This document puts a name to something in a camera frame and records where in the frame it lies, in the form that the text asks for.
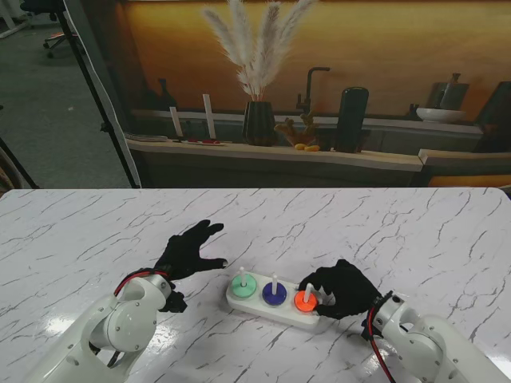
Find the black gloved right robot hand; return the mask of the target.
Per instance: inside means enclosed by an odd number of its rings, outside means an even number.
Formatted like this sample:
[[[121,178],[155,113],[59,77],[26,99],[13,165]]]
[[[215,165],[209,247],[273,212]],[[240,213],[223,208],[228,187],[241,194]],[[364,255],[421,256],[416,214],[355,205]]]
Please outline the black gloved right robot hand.
[[[311,284],[316,290],[323,289],[326,295],[333,295],[333,304],[317,305],[320,316],[342,319],[368,311],[382,295],[372,282],[352,263],[340,259],[332,267],[320,267],[305,277],[298,290],[305,290]]]

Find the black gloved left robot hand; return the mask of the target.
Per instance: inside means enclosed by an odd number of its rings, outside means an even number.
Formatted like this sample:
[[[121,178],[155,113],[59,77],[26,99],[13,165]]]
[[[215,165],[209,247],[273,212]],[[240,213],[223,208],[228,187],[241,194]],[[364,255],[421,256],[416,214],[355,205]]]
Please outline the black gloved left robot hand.
[[[204,219],[182,234],[173,235],[154,268],[166,273],[171,280],[187,278],[197,272],[224,269],[228,265],[226,259],[203,259],[200,256],[201,246],[223,229],[222,223]]]

